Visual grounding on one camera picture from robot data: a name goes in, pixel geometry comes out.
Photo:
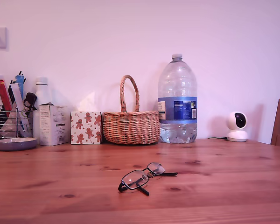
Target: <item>grey dish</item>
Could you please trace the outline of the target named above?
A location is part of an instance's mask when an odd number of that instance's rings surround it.
[[[21,151],[35,148],[36,138],[13,138],[0,140],[0,151]]]

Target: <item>plastic water bottle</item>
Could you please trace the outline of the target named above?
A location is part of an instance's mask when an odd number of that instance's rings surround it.
[[[37,77],[36,78],[36,93],[37,96],[34,106],[36,111],[33,111],[33,137],[37,138],[37,143],[40,143],[40,116],[39,116],[39,105],[47,104],[52,102],[51,93],[48,87],[47,77]]]
[[[197,136],[197,81],[182,54],[173,54],[158,85],[161,141],[190,143]]]

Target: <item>camera lens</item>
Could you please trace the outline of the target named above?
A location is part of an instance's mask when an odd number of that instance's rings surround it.
[[[237,122],[237,127],[242,128],[246,125],[246,118],[242,113],[235,113],[234,116]]]

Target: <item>security camera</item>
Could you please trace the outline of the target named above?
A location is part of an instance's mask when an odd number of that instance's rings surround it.
[[[227,119],[229,133],[227,134],[228,141],[247,141],[248,134],[243,131],[247,124],[247,117],[241,112],[230,113]]]

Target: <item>eyeglass temple arm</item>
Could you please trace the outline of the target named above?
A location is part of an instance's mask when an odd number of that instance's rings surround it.
[[[159,174],[158,176],[176,176],[178,173],[177,172],[173,172],[173,173],[163,173],[163,174]]]
[[[139,186],[139,182],[140,182],[141,180],[142,180],[142,178],[140,178],[140,179],[138,179],[137,181],[134,181],[134,182],[132,182],[132,183],[129,183],[129,186],[130,186],[130,185],[133,185],[134,183],[135,183],[137,186]],[[123,192],[123,191],[125,191],[125,190],[127,190],[127,189],[128,189],[128,188],[125,187],[123,183],[120,183],[120,185],[118,186],[118,191],[120,191],[120,192]],[[138,189],[139,191],[141,191],[143,194],[145,194],[146,196],[149,196],[149,192],[148,192],[147,190],[145,190],[144,188],[138,187],[137,189]]]
[[[143,194],[145,194],[146,196],[149,196],[149,192],[147,190],[145,190],[144,188],[142,187],[138,187],[136,188],[137,190],[141,191]]]

